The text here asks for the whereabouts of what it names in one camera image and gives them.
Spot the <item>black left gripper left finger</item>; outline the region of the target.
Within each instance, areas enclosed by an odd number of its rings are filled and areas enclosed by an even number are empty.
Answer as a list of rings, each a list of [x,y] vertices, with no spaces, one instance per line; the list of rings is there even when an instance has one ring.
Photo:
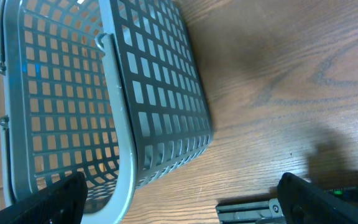
[[[80,223],[88,194],[85,175],[75,172],[0,211],[0,224]]]

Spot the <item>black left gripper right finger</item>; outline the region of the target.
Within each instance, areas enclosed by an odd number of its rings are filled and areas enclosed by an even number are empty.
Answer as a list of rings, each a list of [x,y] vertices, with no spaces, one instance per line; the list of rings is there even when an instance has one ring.
[[[277,196],[287,223],[358,224],[358,189],[323,190],[286,172]]]

